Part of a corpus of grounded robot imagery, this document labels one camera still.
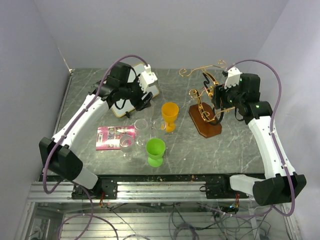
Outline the clear small wine glass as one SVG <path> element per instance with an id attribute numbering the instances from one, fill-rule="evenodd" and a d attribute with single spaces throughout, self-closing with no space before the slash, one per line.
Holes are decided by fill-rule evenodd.
<path id="1" fill-rule="evenodd" d="M 153 122 L 153 132 L 154 137 L 158 139 L 163 139 L 166 133 L 166 123 L 163 119 L 156 119 Z"/>

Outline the clear tall wine glass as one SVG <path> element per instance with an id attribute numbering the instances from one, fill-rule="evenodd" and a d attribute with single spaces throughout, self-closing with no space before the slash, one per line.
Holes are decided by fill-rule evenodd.
<path id="1" fill-rule="evenodd" d="M 143 110 L 143 112 L 144 112 L 144 118 L 148 123 L 148 127 L 149 127 L 149 129 L 151 129 L 152 128 L 152 124 L 153 124 L 152 118 L 154 116 L 155 107 L 153 105 L 151 105 L 151 106 L 145 108 Z"/>

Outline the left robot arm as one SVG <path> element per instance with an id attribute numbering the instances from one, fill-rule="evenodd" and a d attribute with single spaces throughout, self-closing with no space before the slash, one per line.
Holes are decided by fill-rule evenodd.
<path id="1" fill-rule="evenodd" d="M 39 142 L 43 163 L 42 184 L 47 194 L 52 193 L 47 187 L 47 173 L 51 171 L 64 180 L 83 186 L 85 194 L 91 199 L 101 195 L 99 177 L 84 167 L 76 153 L 78 144 L 88 128 L 118 101 L 130 101 L 136 111 L 148 107 L 153 97 L 150 87 L 157 80 L 149 64 L 144 65 L 141 73 L 120 61 L 111 65 L 68 123 L 53 137 L 43 137 Z"/>

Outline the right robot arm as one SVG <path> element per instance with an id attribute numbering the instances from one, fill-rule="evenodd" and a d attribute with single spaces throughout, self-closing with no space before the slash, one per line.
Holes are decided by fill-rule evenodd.
<path id="1" fill-rule="evenodd" d="M 254 136 L 264 167 L 263 179 L 245 174 L 231 175 L 229 181 L 221 184 L 221 194 L 231 198 L 242 192 L 254 197 L 260 206 L 294 203 L 307 180 L 303 174 L 296 173 L 285 154 L 272 118 L 274 109 L 269 102 L 260 100 L 260 77 L 233 67 L 224 73 L 224 84 L 215 81 L 209 87 L 212 75 L 205 72 L 203 76 L 213 109 L 220 110 L 216 123 L 221 122 L 223 113 L 228 110 L 240 114 L 241 121 L 248 125 Z"/>

